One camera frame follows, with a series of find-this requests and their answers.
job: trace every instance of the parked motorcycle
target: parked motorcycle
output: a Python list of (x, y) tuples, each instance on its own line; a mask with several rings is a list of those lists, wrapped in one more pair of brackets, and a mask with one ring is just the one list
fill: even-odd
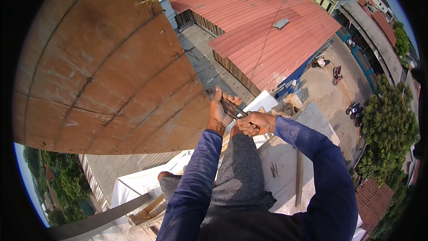
[(356, 119), (356, 120), (362, 119), (362, 111), (363, 110), (364, 110), (364, 107), (359, 107), (358, 111), (356, 111), (350, 115), (350, 119)]
[(312, 63), (312, 68), (316, 68), (316, 67), (322, 68), (329, 63), (330, 63), (330, 60), (324, 60), (324, 58), (319, 58), (314, 63)]
[(333, 69), (333, 80), (331, 83), (333, 83), (333, 85), (337, 85), (339, 84), (339, 81), (342, 80), (343, 75), (340, 74), (340, 71), (342, 70), (342, 66), (336, 66)]
[(345, 113), (349, 115), (350, 113), (355, 113), (358, 111), (358, 107), (360, 106), (360, 103), (354, 103), (350, 105), (346, 110)]

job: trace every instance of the plywood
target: plywood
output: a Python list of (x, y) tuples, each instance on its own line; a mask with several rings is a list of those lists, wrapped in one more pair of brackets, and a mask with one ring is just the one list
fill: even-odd
[(65, 153), (195, 148), (209, 99), (158, 0), (46, 0), (22, 50), (14, 140)]

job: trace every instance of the white wall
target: white wall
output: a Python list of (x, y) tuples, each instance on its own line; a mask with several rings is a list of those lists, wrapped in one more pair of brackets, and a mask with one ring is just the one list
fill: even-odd
[(382, 11), (383, 13), (387, 13), (388, 7), (385, 5), (385, 3), (382, 2), (382, 0), (373, 0), (375, 3), (375, 6)]

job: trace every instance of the road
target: road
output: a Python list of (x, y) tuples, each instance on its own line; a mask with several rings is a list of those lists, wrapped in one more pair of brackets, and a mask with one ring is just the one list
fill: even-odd
[[(310, 68), (302, 76), (299, 86), (303, 104), (314, 101), (333, 127), (340, 139), (340, 148), (345, 160), (352, 160), (358, 139), (359, 128), (345, 114), (353, 102), (363, 104), (372, 90), (364, 73), (350, 53), (348, 47), (336, 36), (333, 44), (324, 52), (325, 59), (331, 61), (324, 68)], [(344, 78), (337, 86), (332, 84), (333, 68), (342, 66)]]

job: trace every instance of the knee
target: knee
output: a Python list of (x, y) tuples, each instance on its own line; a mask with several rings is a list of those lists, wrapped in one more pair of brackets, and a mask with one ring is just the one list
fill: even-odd
[(159, 173), (159, 175), (158, 175), (158, 181), (160, 181), (161, 180), (161, 178), (163, 177), (163, 176), (171, 176), (171, 175), (173, 175), (171, 172), (168, 172), (168, 171), (162, 171), (161, 173)]

